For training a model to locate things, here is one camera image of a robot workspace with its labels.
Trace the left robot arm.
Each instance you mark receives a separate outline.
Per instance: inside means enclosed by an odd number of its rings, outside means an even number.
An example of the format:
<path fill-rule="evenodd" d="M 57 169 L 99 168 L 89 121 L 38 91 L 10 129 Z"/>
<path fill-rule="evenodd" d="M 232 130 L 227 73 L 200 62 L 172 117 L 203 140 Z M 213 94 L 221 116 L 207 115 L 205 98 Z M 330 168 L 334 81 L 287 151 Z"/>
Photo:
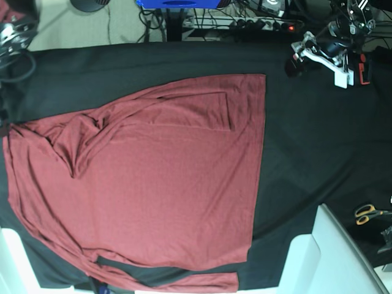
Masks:
<path fill-rule="evenodd" d="M 317 32 L 304 31 L 303 39 L 290 44 L 292 56 L 285 63 L 288 77 L 326 67 L 334 75 L 334 85 L 348 88 L 369 85 L 372 58 L 363 51 L 377 24 L 371 1 L 331 1 L 331 15 Z"/>

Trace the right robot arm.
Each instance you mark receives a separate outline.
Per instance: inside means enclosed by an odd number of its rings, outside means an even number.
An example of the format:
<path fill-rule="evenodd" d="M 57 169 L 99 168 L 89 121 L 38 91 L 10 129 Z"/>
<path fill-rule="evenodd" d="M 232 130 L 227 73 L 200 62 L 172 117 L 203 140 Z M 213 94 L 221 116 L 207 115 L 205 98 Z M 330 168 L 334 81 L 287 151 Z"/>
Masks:
<path fill-rule="evenodd" d="M 36 70 L 36 60 L 28 47 L 38 34 L 39 17 L 37 1 L 1 1 L 1 86 L 24 81 Z M 8 77 L 7 72 L 22 59 L 30 62 L 30 68 Z"/>

